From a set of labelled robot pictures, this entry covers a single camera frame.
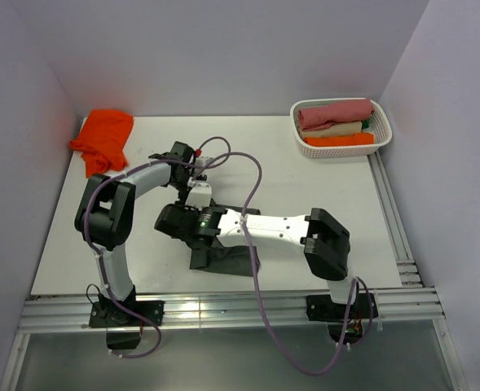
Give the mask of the dark grey t shirt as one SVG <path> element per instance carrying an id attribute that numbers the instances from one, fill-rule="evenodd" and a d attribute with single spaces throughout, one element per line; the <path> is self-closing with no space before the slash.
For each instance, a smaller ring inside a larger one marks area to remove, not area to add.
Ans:
<path id="1" fill-rule="evenodd" d="M 221 275 L 252 277 L 249 247 L 243 237 L 242 209 L 215 204 L 204 207 L 196 219 L 190 269 Z"/>

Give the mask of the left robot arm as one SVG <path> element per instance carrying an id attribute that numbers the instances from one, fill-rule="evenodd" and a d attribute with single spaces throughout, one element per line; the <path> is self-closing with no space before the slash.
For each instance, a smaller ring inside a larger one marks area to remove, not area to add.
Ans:
<path id="1" fill-rule="evenodd" d="M 101 286 L 92 305 L 91 319 L 105 326 L 129 326 L 137 322 L 160 324 L 160 317 L 136 299 L 126 260 L 126 241 L 134 220 L 136 200 L 158 187 L 172 187 L 177 200 L 160 212 L 155 228 L 175 239 L 192 237 L 191 225 L 198 212 L 186 204 L 189 182 L 196 172 L 198 153 L 176 142 L 168 152 L 153 154 L 148 162 L 108 176 L 89 177 L 74 220 L 74 226 L 92 249 Z"/>

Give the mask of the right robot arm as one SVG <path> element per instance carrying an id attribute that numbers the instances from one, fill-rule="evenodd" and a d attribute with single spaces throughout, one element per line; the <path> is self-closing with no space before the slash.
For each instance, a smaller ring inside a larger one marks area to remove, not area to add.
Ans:
<path id="1" fill-rule="evenodd" d="M 306 297 L 310 321 L 339 323 L 378 316 L 375 296 L 349 274 L 349 231 L 324 209 L 272 217 L 257 209 L 169 204 L 154 227 L 190 248 L 193 270 L 251 277 L 261 263 L 251 261 L 250 256 L 260 248 L 276 248 L 305 261 L 315 277 L 327 282 L 329 290 L 325 295 Z"/>

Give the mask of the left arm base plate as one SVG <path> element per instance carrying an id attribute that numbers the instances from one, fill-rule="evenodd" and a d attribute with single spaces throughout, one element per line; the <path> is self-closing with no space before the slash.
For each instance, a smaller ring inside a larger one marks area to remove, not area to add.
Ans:
<path id="1" fill-rule="evenodd" d="M 136 301 L 131 310 L 160 326 L 164 314 L 163 301 Z M 89 328 L 106 330 L 106 345 L 114 350 L 134 350 L 141 341 L 145 322 L 117 308 L 107 297 L 101 296 L 92 304 Z"/>

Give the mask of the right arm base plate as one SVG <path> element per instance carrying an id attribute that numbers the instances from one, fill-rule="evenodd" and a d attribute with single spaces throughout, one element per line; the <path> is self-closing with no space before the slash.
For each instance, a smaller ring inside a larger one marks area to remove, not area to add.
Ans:
<path id="1" fill-rule="evenodd" d="M 341 339 L 342 324 L 345 317 L 345 304 L 334 303 L 329 295 L 306 296 L 306 316 L 311 322 L 322 322 L 328 326 L 328 334 L 338 343 Z M 356 293 L 350 306 L 343 344 L 352 346 L 363 339 L 364 322 L 376 321 L 379 313 L 373 294 Z"/>

